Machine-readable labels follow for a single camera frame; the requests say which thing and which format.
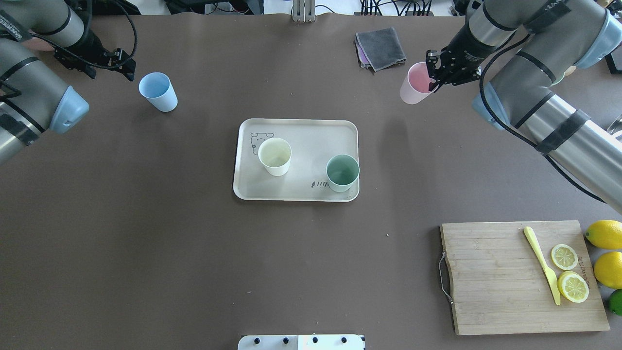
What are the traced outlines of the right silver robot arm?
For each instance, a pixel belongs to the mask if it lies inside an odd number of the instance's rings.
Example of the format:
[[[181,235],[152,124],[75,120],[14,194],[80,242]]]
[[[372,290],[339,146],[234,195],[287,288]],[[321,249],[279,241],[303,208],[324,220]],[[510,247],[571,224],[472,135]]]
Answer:
[[[620,141],[551,91],[569,68],[589,68],[621,44],[621,22],[597,2],[485,0],[447,46],[427,51],[429,89],[482,80],[482,62],[520,27],[526,44],[481,84],[473,108],[620,212]]]

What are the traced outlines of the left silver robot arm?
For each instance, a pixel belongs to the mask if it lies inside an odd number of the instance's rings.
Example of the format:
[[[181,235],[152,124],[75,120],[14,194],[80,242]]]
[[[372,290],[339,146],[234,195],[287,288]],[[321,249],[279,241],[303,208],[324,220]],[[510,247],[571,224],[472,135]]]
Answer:
[[[133,81],[133,53],[105,49],[91,29],[91,0],[3,0],[0,40],[0,161],[7,162],[47,130],[73,128],[89,104],[25,46],[39,38],[69,70],[96,77],[117,71]]]

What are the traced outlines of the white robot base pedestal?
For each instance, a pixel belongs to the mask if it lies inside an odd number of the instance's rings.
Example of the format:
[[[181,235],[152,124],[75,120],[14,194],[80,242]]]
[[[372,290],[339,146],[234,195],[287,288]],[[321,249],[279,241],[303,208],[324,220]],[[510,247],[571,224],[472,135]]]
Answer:
[[[357,334],[247,335],[238,350],[364,350],[364,336]]]

